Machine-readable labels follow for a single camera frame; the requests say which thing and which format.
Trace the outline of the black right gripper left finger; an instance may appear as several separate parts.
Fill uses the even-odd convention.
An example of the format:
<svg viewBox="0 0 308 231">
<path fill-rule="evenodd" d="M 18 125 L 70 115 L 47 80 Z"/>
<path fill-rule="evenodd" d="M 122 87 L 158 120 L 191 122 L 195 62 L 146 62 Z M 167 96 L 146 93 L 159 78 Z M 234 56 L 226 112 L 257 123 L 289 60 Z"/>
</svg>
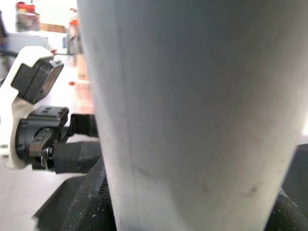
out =
<svg viewBox="0 0 308 231">
<path fill-rule="evenodd" d="M 63 231 L 115 231 L 113 207 L 102 158 L 82 181 L 65 217 Z"/>
</svg>

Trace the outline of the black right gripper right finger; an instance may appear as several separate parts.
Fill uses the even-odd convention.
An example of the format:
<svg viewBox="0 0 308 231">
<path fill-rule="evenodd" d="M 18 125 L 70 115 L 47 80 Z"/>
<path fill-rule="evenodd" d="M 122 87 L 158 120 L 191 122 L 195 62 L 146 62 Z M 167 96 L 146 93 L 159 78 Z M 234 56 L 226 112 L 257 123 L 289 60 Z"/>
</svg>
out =
<svg viewBox="0 0 308 231">
<path fill-rule="evenodd" d="M 280 188 L 276 202 L 264 228 L 265 231 L 307 231 L 308 219 Z"/>
</svg>

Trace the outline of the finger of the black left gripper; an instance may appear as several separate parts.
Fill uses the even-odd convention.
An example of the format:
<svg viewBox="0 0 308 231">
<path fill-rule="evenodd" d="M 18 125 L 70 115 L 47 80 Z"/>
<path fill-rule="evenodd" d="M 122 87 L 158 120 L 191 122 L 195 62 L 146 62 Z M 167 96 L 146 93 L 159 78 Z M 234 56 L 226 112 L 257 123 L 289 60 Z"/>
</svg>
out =
<svg viewBox="0 0 308 231">
<path fill-rule="evenodd" d="M 60 143 L 53 148 L 54 171 L 61 173 L 88 173 L 102 157 L 98 141 Z"/>
<path fill-rule="evenodd" d="M 71 133 L 72 135 L 86 135 L 89 137 L 98 137 L 95 115 L 93 114 L 72 114 L 71 115 Z"/>
</svg>

